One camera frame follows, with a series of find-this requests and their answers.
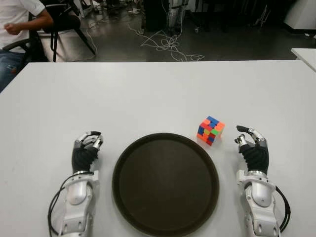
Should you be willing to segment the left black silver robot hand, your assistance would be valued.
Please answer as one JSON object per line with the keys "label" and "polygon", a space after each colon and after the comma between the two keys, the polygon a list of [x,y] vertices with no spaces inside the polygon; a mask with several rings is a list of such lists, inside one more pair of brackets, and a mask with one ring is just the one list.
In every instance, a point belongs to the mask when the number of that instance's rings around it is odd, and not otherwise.
{"label": "left black silver robot hand", "polygon": [[98,131],[88,131],[74,141],[72,151],[72,171],[89,172],[103,144],[103,136]]}

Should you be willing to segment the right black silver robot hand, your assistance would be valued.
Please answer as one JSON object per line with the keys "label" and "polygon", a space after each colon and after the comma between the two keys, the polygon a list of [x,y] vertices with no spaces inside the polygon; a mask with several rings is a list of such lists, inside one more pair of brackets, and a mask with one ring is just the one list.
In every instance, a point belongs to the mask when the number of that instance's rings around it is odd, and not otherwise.
{"label": "right black silver robot hand", "polygon": [[237,125],[237,131],[250,135],[254,141],[253,143],[247,141],[244,134],[235,139],[235,142],[238,144],[238,152],[242,154],[248,171],[260,171],[267,175],[269,151],[265,137],[255,128]]}

